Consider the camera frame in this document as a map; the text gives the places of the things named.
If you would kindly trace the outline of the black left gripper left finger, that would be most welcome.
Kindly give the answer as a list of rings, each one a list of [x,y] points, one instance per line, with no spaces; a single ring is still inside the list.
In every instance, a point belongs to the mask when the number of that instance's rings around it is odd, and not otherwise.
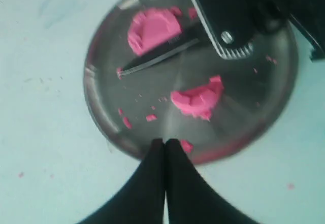
[[[127,183],[100,209],[81,223],[163,223],[165,149],[162,139],[149,151]]]

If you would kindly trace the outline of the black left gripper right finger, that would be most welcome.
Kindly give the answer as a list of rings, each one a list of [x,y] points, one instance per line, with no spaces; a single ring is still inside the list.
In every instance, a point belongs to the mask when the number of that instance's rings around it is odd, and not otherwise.
[[[170,223],[256,223],[215,192],[177,139],[165,143],[165,188]]]

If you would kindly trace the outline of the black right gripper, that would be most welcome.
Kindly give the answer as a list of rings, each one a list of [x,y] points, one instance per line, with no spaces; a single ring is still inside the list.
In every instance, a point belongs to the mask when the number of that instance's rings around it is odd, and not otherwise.
[[[259,32],[272,34],[287,21],[312,45],[310,59],[324,59],[324,0],[191,1],[222,59],[245,59],[253,54],[254,24]]]

